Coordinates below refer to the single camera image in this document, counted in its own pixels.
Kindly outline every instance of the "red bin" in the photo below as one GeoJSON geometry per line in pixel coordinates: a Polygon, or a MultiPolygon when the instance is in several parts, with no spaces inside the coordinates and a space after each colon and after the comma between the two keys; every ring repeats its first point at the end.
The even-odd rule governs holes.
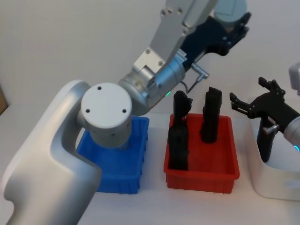
{"type": "MultiPolygon", "coordinates": [[[[170,126],[174,115],[170,116],[170,126]]],[[[220,116],[217,141],[204,143],[200,129],[202,114],[188,114],[188,170],[169,169],[169,146],[165,151],[164,172],[168,188],[229,194],[240,177],[231,119],[220,116]]]]}

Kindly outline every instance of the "black tool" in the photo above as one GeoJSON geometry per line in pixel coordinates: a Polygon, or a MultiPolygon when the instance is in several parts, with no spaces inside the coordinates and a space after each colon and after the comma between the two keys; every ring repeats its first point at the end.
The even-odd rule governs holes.
{"type": "Polygon", "coordinates": [[[221,105],[222,92],[210,87],[205,95],[203,124],[200,131],[202,141],[205,143],[214,143],[217,140],[221,105]]]}
{"type": "Polygon", "coordinates": [[[285,103],[285,90],[280,88],[276,80],[266,81],[260,77],[258,83],[269,92],[257,97],[250,104],[242,102],[233,93],[230,93],[230,100],[232,109],[247,115],[250,119],[261,118],[256,141],[263,162],[267,162],[276,133],[278,131],[284,133],[289,123],[300,114],[285,103]]]}
{"type": "Polygon", "coordinates": [[[192,99],[183,91],[174,94],[174,121],[169,128],[169,168],[174,170],[188,170],[188,126],[186,115],[191,110],[192,99]]]}

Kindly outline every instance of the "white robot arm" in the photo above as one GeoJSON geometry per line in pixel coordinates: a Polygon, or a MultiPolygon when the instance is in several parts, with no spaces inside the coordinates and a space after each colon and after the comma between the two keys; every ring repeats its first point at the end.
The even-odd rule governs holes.
{"type": "MultiPolygon", "coordinates": [[[[101,180],[100,168],[75,151],[79,131],[87,129],[102,146],[121,146],[130,136],[131,115],[147,113],[183,80],[187,59],[180,46],[206,21],[216,2],[167,0],[150,46],[119,85],[90,87],[73,81],[63,87],[5,171],[4,197],[14,204],[7,224],[78,223],[101,180]]],[[[239,27],[237,31],[240,38],[226,41],[226,47],[218,49],[222,55],[247,29],[239,27]]],[[[188,67],[207,77],[196,65],[188,67]]]]}

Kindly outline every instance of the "black object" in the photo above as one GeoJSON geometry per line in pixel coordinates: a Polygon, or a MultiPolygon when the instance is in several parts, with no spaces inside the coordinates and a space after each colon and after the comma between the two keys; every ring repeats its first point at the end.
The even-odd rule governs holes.
{"type": "Polygon", "coordinates": [[[263,128],[270,128],[273,125],[274,124],[270,120],[268,120],[268,118],[261,118],[256,142],[263,162],[267,162],[269,160],[273,146],[273,141],[275,135],[278,132],[276,131],[270,134],[266,134],[264,133],[263,128]]]}
{"type": "Polygon", "coordinates": [[[175,125],[181,124],[184,117],[192,108],[193,100],[188,98],[187,95],[179,90],[174,94],[173,100],[173,113],[174,113],[174,123],[175,125]]]}
{"type": "Polygon", "coordinates": [[[181,90],[174,94],[174,120],[168,133],[170,169],[188,170],[188,126],[185,116],[192,108],[192,101],[181,90]]]}
{"type": "Polygon", "coordinates": [[[276,80],[266,81],[263,77],[258,79],[259,85],[269,90],[269,92],[257,97],[248,104],[239,100],[236,95],[230,93],[232,109],[247,115],[250,119],[261,118],[257,145],[261,158],[267,162],[270,158],[272,143],[276,132],[265,134],[263,127],[278,125],[278,130],[284,133],[291,121],[299,117],[300,114],[285,103],[285,90],[281,89],[276,80]]]}
{"type": "Polygon", "coordinates": [[[217,140],[221,105],[222,92],[210,87],[205,95],[203,124],[200,131],[202,141],[205,143],[214,143],[217,140]]]}
{"type": "Polygon", "coordinates": [[[194,62],[207,53],[227,55],[229,50],[246,36],[249,30],[246,24],[250,17],[251,13],[244,14],[233,30],[228,33],[216,19],[209,16],[187,36],[180,47],[187,54],[187,60],[183,63],[185,71],[188,71],[194,62]]]}

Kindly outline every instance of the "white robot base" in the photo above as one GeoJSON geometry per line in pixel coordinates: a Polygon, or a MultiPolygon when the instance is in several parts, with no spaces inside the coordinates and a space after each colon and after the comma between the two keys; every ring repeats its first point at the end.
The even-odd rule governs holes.
{"type": "Polygon", "coordinates": [[[100,168],[76,153],[82,127],[106,147],[123,144],[131,131],[127,92],[83,81],[61,89],[4,173],[4,197],[14,204],[8,225],[78,223],[101,179],[100,168]]]}

